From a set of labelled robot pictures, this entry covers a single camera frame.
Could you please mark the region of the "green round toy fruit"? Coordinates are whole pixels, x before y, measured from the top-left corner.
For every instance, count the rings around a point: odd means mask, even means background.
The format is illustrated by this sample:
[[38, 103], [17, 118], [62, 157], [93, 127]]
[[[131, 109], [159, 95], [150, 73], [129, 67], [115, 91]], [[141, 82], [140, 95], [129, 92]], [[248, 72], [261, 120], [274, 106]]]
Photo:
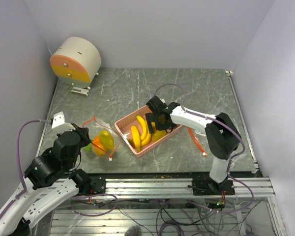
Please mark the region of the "green round toy fruit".
[[87, 146], [82, 148], [84, 151], [92, 152], [92, 144], [88, 144]]

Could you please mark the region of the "orange toy fruit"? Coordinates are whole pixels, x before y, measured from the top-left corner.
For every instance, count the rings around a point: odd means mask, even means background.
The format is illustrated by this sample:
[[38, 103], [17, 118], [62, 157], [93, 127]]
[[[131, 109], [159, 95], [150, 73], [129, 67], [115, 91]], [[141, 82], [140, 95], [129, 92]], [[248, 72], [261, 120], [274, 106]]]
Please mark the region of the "orange toy fruit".
[[105, 150], [105, 148], [104, 148], [103, 145], [101, 144], [101, 142], [100, 142], [98, 136], [96, 136], [96, 137], [92, 140], [92, 146], [93, 146], [94, 148], [99, 148], [99, 149]]

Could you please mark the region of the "pink plastic basket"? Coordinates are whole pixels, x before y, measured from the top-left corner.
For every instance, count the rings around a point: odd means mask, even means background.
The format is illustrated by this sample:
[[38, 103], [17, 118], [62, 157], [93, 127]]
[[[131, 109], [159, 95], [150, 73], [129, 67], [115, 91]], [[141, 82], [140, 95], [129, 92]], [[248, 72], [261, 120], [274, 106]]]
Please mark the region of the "pink plastic basket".
[[129, 143], [128, 139], [132, 138], [131, 126], [133, 126], [133, 125], [137, 126], [139, 132], [140, 133], [142, 132], [141, 126], [140, 126], [139, 122], [137, 121], [136, 116], [140, 115], [143, 118], [145, 118], [146, 113], [150, 113], [150, 109], [146, 105], [144, 105], [141, 108], [135, 110], [134, 112], [126, 115], [125, 117], [123, 117], [115, 122], [116, 130], [119, 132], [119, 134], [121, 135], [124, 142], [127, 144], [127, 146], [130, 148], [131, 152], [136, 157], [140, 157], [140, 156], [144, 155], [145, 153], [149, 152], [150, 150], [152, 150], [153, 148], [159, 146], [161, 143], [165, 142], [167, 139], [174, 136], [182, 127], [182, 125], [178, 125], [176, 128], [173, 129], [173, 131], [171, 133], [166, 134], [164, 137], [162, 137], [157, 142], [150, 141], [150, 143], [148, 145], [141, 148], [140, 152], [137, 152], [136, 148], [133, 147]]

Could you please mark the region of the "clear zip bag red zipper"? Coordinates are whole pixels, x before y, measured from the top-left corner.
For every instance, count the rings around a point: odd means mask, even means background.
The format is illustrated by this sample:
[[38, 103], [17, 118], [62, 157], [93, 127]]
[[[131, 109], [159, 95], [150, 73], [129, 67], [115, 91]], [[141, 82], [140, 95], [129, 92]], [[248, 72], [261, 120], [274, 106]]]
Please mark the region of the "clear zip bag red zipper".
[[90, 138], [90, 144], [83, 150], [97, 157], [107, 157], [109, 162], [112, 162], [121, 144], [120, 134], [96, 116], [85, 121], [82, 128], [88, 128]]

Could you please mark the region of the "yellow starfruit slice toy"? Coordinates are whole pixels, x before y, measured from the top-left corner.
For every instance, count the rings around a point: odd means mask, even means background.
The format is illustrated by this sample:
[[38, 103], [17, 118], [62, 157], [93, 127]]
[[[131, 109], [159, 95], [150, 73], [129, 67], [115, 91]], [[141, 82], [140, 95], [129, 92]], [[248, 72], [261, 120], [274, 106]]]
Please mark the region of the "yellow starfruit slice toy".
[[105, 149], [112, 150], [114, 148], [114, 146], [115, 146], [114, 139], [109, 131], [102, 130], [99, 133], [98, 137], [99, 137], [101, 144], [103, 145], [103, 147]]

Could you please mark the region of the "yellow toy mango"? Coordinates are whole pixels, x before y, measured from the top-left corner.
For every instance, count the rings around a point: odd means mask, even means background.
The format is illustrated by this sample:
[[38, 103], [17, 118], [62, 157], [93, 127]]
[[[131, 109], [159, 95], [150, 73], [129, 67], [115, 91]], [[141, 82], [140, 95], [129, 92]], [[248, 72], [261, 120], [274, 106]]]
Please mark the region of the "yellow toy mango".
[[92, 146], [92, 152], [97, 156], [104, 156], [107, 154], [107, 151], [102, 146]]

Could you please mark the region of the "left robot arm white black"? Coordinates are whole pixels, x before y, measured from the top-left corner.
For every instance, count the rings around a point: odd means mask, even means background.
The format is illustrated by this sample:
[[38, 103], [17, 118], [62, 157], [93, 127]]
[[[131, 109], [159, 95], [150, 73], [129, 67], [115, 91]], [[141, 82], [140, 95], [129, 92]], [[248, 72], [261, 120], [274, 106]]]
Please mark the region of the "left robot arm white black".
[[90, 143], [89, 129], [73, 123], [57, 133], [53, 146], [21, 173], [20, 185], [0, 209], [0, 236], [27, 236], [64, 201], [94, 193], [90, 176], [74, 168], [81, 149]]

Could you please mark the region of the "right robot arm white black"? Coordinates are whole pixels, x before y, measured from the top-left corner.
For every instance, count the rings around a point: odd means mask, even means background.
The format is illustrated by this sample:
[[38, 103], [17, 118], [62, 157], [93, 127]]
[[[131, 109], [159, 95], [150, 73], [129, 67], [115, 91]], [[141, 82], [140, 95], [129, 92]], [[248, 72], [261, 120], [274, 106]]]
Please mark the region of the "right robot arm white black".
[[179, 103], [167, 105], [158, 96], [154, 96], [147, 103], [150, 113], [146, 114], [148, 129], [172, 131], [178, 125], [194, 130], [203, 129], [209, 150], [213, 154], [213, 163], [209, 172], [210, 180], [207, 188], [211, 194], [219, 194], [224, 189], [228, 178], [232, 153], [237, 150], [242, 138], [226, 113], [209, 115], [187, 109]]

